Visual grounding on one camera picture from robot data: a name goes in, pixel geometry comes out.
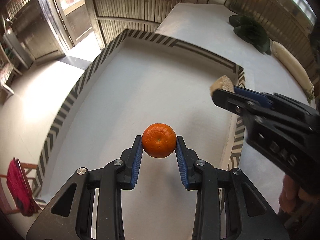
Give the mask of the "right hand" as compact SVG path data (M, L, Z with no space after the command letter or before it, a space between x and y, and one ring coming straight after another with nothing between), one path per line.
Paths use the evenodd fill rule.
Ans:
M296 208L298 199L317 204L319 196L308 194L290 176L285 175L283 188L279 196L280 209L285 213L291 213Z

